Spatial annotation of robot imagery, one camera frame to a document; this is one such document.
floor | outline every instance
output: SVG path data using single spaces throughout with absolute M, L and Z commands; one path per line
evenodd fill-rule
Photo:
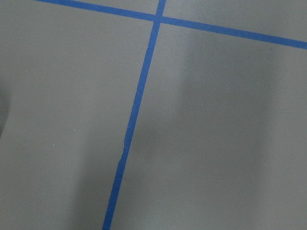
M 0 229 L 306 229 L 307 2 L 80 1 L 0 0 Z

blue tape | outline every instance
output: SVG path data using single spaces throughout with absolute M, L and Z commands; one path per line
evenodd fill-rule
M 73 1 L 73 0 L 36 0 L 36 1 L 42 1 L 62 6 L 70 6 L 74 8 L 89 10 L 89 11 L 96 11 L 96 12 L 102 12 L 102 13 L 110 13 L 130 18 L 137 18 L 137 19 L 143 19 L 147 21 L 154 21 L 155 15 L 149 14 L 149 13 L 143 13 L 143 12 L 137 12 L 137 11 L 129 11 L 109 6 L 102 6 L 102 5 L 96 5 L 81 1 Z
M 145 89 L 149 67 L 150 67 L 150 64 L 153 58 L 153 54 L 154 54 L 154 47 L 155 47 L 156 40 L 158 37 L 165 3 L 166 3 L 166 0 L 159 0 L 155 19 L 153 22 L 152 31 L 151 31 L 150 38 L 149 38 L 148 48 L 146 50 L 146 54 L 145 54 L 145 58 L 144 58 L 144 62 L 143 62 L 143 66 L 142 66 L 142 70 L 140 74 L 137 91 L 134 97 L 132 111 L 131 111 L 129 122 L 128 122 L 128 127 L 127 127 L 125 140 L 124 140 L 124 150 L 123 150 L 122 156 L 119 160 L 118 167 L 116 170 L 116 175 L 115 175 L 115 179 L 113 182 L 113 187 L 112 187 L 109 203 L 107 206 L 105 221 L 104 221 L 102 230 L 109 230 L 111 227 L 111 223 L 112 223 L 112 219 L 113 219 L 113 215 L 115 211 L 115 206 L 116 206 L 116 202 L 117 202 L 117 198 L 119 194 L 119 189 L 120 189 L 121 181 L 122 181 L 123 174 L 125 171 L 129 149 L 130 149 L 130 145 L 131 145 L 131 141 L 133 137 L 133 132 L 135 129 L 135 125 L 136 125 L 136 121 L 138 118 L 140 105 L 141 105 L 141 101 L 142 101 L 142 97 L 143 97 L 143 93 Z
M 182 19 L 176 19 L 176 18 L 169 18 L 169 17 L 162 17 L 161 23 L 169 24 L 169 25 L 176 25 L 181 27 L 187 27 L 197 30 L 204 30 L 208 32 L 218 33 L 218 34 L 224 34 L 224 35 L 230 35 L 235 37 L 242 37 L 262 42 L 269 42 L 269 43 L 275 43 L 283 46 L 292 46 L 296 48 L 301 49 L 307 49 L 307 42 L 292 40 L 288 38 L 283 37 L 276 37 L 266 34 L 259 34 L 255 32 L 249 32 L 244 30 L 237 30 L 237 29 L 231 29 L 227 27 L 217 26 L 217 25 L 210 25 L 210 24 L 204 24 L 204 23 L 196 23 L 191 21 L 186 21 Z

gray surface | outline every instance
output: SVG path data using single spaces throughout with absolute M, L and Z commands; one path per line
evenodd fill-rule
M 35 1 L 0 10 L 0 229 L 100 229 L 152 23 Z
M 162 25 L 113 229 L 305 229 L 306 58 Z
M 0 4 L 0 229 L 100 229 L 152 23 Z M 165 15 L 306 41 L 305 8 Z M 112 229 L 304 230 L 306 72 L 306 50 L 162 25 Z
M 305 0 L 167 0 L 164 16 L 306 41 Z

